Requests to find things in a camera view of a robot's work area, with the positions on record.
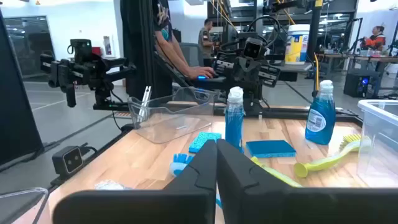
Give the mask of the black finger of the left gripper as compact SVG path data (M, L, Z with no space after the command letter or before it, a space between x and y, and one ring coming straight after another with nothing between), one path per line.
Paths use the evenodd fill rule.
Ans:
M258 72L259 72L259 65L256 63L251 63L246 72L246 81L250 84L257 84L258 83Z
M240 63L234 66L234 80L236 83L244 83L246 81L246 67Z

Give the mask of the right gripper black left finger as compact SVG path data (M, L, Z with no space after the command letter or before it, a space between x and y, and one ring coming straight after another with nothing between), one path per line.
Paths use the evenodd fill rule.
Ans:
M160 190L86 190L56 205L53 224L214 224L217 146L208 140Z

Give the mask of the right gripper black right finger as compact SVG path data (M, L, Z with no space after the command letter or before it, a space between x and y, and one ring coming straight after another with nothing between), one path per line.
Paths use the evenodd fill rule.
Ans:
M293 187L216 142L226 224L398 224L398 189Z

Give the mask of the blue dish brush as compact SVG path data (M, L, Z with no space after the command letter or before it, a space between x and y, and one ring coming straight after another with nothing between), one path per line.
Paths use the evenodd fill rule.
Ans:
M195 156L174 154L170 164L170 173L174 176L174 180L169 183L169 186L179 181L175 189L177 187L186 189L193 187L194 189L209 190L215 195L211 201L223 208L216 185L216 156L207 156L202 152Z

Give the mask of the blue scrub sponge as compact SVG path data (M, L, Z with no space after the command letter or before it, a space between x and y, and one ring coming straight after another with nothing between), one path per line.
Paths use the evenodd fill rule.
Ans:
M296 156L296 150L285 140L248 141L246 148L257 158Z
M220 133L209 133L209 132L200 132L197 137L190 144L188 151L189 153L196 154L202 146L207 142L207 140L214 140L221 138Z

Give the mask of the person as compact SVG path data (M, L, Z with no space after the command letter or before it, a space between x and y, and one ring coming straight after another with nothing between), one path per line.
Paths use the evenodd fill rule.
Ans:
M218 45L218 42L213 42L210 35L210 30L213 23L209 19L205 19L204 26L201 28L198 35L198 45L203 54L203 64L205 67L211 67L214 57L211 55L212 49Z
M140 10L140 3L148 0L120 0L120 13L123 25L123 54L133 63L137 70L135 74L126 78L126 92L130 97L142 99L147 83L144 68L143 36L141 29L141 14L150 15L153 22L155 51L175 67L184 77L196 79L203 75L213 78L215 75L211 67L191 67L183 56L179 43L173 34L172 21L168 0L152 0L152 9Z
M375 26L372 29L370 37L364 37L361 44L361 50L378 50L381 51L386 44L386 36L384 35L384 26Z

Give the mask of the dark grey side table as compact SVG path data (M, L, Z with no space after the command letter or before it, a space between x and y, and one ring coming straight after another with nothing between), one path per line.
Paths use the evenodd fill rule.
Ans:
M260 90L263 85L274 88L280 81L296 82L299 73L309 72L312 66L304 65L273 66L263 65L253 77L241 77L234 79L227 75L218 75L216 78L198 78L191 80L191 85L205 89L229 90L239 86L245 90Z

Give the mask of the white wipes tub yellow label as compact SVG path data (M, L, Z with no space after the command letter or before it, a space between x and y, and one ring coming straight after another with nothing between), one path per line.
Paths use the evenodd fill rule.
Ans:
M289 26L285 48L285 64L303 65L307 59L309 24Z

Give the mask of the black vertical pole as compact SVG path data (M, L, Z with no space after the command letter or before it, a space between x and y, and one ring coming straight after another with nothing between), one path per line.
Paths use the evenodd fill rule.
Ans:
M309 39L308 39L308 47L307 47L307 57L308 61L312 64L312 71L309 73L310 77L313 78L313 90L312 97L314 98L317 94L317 81L315 79L315 72L317 68L315 66L315 47L317 46L317 38L318 38L318 28L320 22L320 15L323 7L323 0L313 0L312 2L312 18L310 22L310 31L309 31Z

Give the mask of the shallow clear plastic tray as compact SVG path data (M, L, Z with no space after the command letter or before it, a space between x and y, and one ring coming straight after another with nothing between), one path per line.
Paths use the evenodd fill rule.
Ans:
M194 87L178 88L172 95L149 100L146 119L137 121L142 100L127 101L136 133L162 144L212 124L218 93Z
M49 192L42 187L0 194L0 224L51 224Z

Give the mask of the white clip strip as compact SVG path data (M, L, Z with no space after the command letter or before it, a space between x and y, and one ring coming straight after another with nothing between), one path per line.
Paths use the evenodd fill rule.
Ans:
M152 87L146 86L146 89L144 90L144 96L142 98L142 103L141 103L141 107L139 110L139 114L137 116L138 122L142 122L146 119L147 104L150 100L151 93L152 93Z

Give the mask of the wooden work table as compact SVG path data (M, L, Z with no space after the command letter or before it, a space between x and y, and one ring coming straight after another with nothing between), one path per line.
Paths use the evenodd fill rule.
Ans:
M360 70L363 75L365 73L368 73L369 76L369 81L368 81L368 89L366 92L366 98L377 98L379 95L380 90L391 90L395 91L398 90L398 81L394 82L394 86L392 87L382 87L381 82L382 82L382 77L384 74L384 71L387 67L387 64L398 64L398 57L386 57L385 55L370 55L370 56L363 56L363 55L356 55L356 54L319 54L321 58L328 58L328 63L327 63L327 70L325 73L325 77L327 79L332 79L333 74L333 61L336 58L340 58L341 62L344 62L346 59L348 59L348 70L355 70L355 63L357 60L367 62L367 66L371 62L376 62L376 67L375 67L375 72L377 74L373 74L370 72L370 70L365 69L365 68L357 68L357 70Z

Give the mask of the black computer tower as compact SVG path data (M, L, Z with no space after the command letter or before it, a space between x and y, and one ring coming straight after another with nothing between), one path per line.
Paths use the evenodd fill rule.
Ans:
M365 98L370 76L347 73L343 93L353 98Z

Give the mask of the fire extinguisher cabinet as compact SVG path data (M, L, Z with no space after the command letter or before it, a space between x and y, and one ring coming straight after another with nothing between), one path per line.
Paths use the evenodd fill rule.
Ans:
M103 37L103 43L104 43L104 54L106 56L112 56L113 55L113 51L112 51L110 36L104 36Z

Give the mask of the black partition panel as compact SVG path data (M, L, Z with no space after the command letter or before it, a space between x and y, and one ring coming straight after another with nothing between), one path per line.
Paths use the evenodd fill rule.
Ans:
M0 10L0 166L43 149Z

